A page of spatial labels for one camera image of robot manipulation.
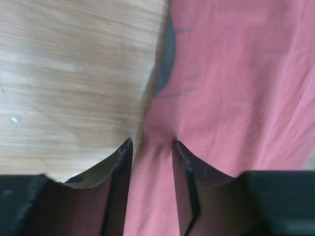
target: red fabric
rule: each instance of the red fabric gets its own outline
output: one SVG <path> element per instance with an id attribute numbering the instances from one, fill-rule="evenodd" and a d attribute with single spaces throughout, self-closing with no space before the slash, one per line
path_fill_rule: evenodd
<path id="1" fill-rule="evenodd" d="M 314 12 L 313 0 L 172 2 L 175 64 L 146 117 L 125 236 L 179 235 L 173 139 L 234 177 L 302 166 L 315 144 Z"/>

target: wooden surface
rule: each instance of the wooden surface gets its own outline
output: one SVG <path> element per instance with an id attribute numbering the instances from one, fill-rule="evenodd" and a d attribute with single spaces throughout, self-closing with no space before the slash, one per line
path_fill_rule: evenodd
<path id="1" fill-rule="evenodd" d="M 163 0 L 0 1 L 0 174 L 57 180 L 138 141 Z"/>

